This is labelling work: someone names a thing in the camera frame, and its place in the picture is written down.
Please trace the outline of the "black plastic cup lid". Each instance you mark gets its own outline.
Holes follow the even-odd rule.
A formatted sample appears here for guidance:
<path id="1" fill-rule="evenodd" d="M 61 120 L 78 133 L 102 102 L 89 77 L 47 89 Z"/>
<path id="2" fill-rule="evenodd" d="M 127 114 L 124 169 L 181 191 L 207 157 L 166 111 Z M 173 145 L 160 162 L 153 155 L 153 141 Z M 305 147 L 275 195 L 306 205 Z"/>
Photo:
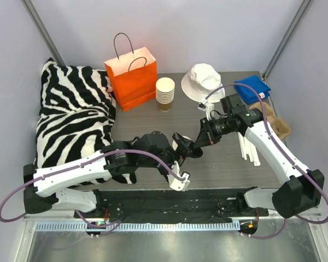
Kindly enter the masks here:
<path id="1" fill-rule="evenodd" d="M 191 158 L 200 158 L 203 156 L 203 151 L 201 148 L 195 148 L 191 152 Z"/>

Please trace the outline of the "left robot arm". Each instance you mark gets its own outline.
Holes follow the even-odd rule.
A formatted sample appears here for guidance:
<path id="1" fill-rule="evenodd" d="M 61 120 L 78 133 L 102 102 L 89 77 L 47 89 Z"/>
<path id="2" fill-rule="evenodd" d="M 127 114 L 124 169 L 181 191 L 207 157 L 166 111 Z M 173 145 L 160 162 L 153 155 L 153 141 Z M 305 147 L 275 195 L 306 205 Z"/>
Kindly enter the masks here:
<path id="1" fill-rule="evenodd" d="M 66 164 L 36 169 L 24 166 L 24 207 L 28 214 L 51 209 L 74 209 L 101 217 L 106 205 L 95 190 L 81 192 L 72 186 L 97 179 L 110 180 L 132 174 L 138 168 L 155 168 L 163 175 L 171 189 L 185 191 L 190 183 L 189 173 L 180 171 L 188 157 L 199 158 L 203 151 L 194 148 L 190 139 L 173 134 L 173 148 L 167 137 L 154 131 L 131 141 L 116 141 L 94 154 Z"/>

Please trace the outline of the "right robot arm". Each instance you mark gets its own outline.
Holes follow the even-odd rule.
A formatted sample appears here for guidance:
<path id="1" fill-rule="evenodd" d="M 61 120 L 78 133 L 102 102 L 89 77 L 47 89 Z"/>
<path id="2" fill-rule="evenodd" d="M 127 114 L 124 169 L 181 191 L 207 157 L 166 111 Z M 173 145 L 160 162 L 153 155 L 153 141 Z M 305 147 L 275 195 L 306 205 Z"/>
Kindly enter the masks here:
<path id="1" fill-rule="evenodd" d="M 237 132 L 257 148 L 281 184 L 278 189 L 256 187 L 245 192 L 244 197 L 236 201 L 238 213 L 247 216 L 255 208 L 263 208 L 291 218 L 317 207 L 324 185 L 321 171 L 310 170 L 289 151 L 261 110 L 247 109 L 236 94 L 220 102 L 225 115 L 219 118 L 207 116 L 200 120 L 200 132 L 194 148 L 215 145 L 223 135 Z"/>

